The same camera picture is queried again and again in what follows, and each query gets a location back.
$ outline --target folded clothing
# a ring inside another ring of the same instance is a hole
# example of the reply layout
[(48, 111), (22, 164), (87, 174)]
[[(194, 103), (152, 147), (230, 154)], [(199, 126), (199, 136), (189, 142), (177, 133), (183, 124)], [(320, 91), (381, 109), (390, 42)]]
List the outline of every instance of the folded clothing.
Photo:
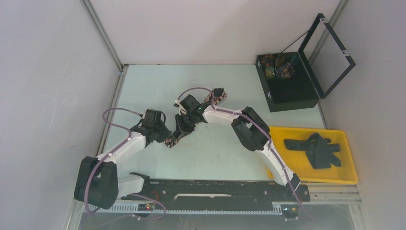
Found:
[(306, 156), (314, 169), (329, 169), (331, 164), (341, 167), (341, 160), (333, 154), (340, 151), (340, 144), (330, 144), (331, 139), (324, 139), (314, 133), (307, 140), (285, 139), (288, 150), (306, 151)]

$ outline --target yellow tray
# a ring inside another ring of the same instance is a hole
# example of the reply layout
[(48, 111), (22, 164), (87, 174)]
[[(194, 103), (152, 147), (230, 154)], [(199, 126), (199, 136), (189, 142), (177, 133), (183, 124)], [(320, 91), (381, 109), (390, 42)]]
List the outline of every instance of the yellow tray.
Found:
[[(270, 133), (276, 150), (285, 163), (302, 181), (324, 182), (334, 184), (357, 184), (358, 176), (347, 137), (343, 131), (310, 128), (286, 128), (270, 126)], [(305, 151), (291, 151), (286, 149), (285, 139), (306, 140), (313, 133), (319, 133), (323, 138), (330, 138), (331, 143), (340, 144), (340, 152), (334, 153), (341, 160), (341, 167), (331, 165), (330, 169), (313, 169), (307, 159)]]

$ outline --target white wall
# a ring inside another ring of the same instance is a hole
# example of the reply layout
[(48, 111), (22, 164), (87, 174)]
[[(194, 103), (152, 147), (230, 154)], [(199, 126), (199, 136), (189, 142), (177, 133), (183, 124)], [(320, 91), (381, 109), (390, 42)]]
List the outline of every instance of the white wall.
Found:
[(357, 66), (322, 102), (349, 138), (375, 230), (405, 229), (406, 1), (353, 0), (335, 30)]
[(281, 52), (340, 0), (91, 2), (123, 63), (234, 64)]
[(0, 5), (0, 229), (62, 229), (118, 70), (79, 0)]

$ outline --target box lid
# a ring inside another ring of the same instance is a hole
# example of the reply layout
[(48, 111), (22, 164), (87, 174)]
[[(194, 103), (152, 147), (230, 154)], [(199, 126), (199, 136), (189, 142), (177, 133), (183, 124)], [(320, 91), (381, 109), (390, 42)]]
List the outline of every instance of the box lid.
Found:
[(355, 66), (322, 13), (317, 15), (298, 53), (321, 99), (326, 98)]

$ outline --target black box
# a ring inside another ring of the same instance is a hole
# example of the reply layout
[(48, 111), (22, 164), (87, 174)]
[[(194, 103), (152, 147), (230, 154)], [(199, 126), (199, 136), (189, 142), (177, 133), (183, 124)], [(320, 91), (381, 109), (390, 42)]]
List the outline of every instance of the black box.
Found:
[(271, 112), (313, 108), (355, 62), (319, 13), (297, 52), (258, 55), (256, 67)]

